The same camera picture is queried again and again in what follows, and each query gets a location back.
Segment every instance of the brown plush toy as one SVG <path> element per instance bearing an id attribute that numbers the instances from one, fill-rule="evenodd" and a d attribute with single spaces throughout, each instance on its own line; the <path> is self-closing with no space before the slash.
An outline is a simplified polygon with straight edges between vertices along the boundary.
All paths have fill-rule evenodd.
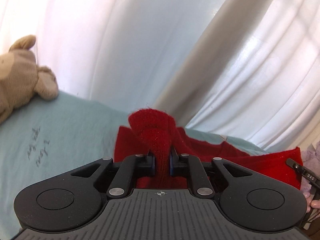
<path id="1" fill-rule="evenodd" d="M 36 43 L 34 35 L 17 40 L 9 52 L 0 55 L 0 123 L 13 109 L 27 104 L 37 93 L 45 100 L 58 96 L 58 84 L 53 72 L 39 67 L 29 51 Z"/>

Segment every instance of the plush toy arm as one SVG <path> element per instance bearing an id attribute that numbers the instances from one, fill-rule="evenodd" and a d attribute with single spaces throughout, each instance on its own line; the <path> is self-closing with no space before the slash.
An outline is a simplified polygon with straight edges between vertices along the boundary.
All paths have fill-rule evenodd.
<path id="1" fill-rule="evenodd" d="M 59 89 L 56 76 L 48 67 L 37 67 L 38 82 L 34 91 L 45 100 L 52 100 L 58 96 Z"/>
<path id="2" fill-rule="evenodd" d="M 12 107 L 9 106 L 8 100 L 5 97 L 0 85 L 0 124 L 4 122 L 12 113 Z"/>
<path id="3" fill-rule="evenodd" d="M 12 46 L 9 51 L 13 49 L 31 49 L 36 44 L 36 36 L 28 35 L 18 39 Z"/>

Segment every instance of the gray ribbed plate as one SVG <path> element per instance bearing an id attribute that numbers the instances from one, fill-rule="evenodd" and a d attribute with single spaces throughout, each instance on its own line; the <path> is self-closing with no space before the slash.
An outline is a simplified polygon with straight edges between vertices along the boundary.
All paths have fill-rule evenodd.
<path id="1" fill-rule="evenodd" d="M 72 232 L 47 234 L 24 230 L 17 240 L 306 240 L 299 230 L 261 234 L 225 219 L 211 200 L 193 197 L 187 189 L 135 189 L 110 200 L 101 215 Z"/>

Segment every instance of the red knit cloth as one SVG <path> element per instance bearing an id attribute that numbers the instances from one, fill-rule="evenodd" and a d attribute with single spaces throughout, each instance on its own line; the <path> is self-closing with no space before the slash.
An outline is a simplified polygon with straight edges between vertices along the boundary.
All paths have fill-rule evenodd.
<path id="1" fill-rule="evenodd" d="M 302 165 L 298 147 L 290 151 L 249 156 L 225 141 L 213 145 L 192 139 L 183 128 L 176 127 L 171 116 L 154 109 L 142 109 L 131 114 L 129 124 L 131 129 L 119 128 L 114 161 L 120 162 L 133 154 L 147 154 L 149 149 L 156 157 L 156 175 L 138 179 L 138 188 L 187 188 L 185 178 L 173 178 L 169 174 L 169 152 L 173 145 L 178 154 L 196 155 L 203 162 L 221 157 L 300 189 L 301 176 L 285 164 L 287 158 L 292 158 Z"/>

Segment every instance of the teal fabric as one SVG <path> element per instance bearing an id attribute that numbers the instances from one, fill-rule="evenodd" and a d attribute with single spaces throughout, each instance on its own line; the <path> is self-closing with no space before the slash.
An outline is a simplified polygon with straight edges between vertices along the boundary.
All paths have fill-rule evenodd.
<path id="1" fill-rule="evenodd" d="M 51 102 L 36 97 L 0 125 L 0 239 L 11 239 L 20 225 L 13 210 L 23 188 L 104 156 L 113 156 L 127 114 L 60 92 Z M 220 144 L 219 135 L 186 129 L 188 136 Z M 244 140 L 227 141 L 250 155 L 265 154 Z"/>

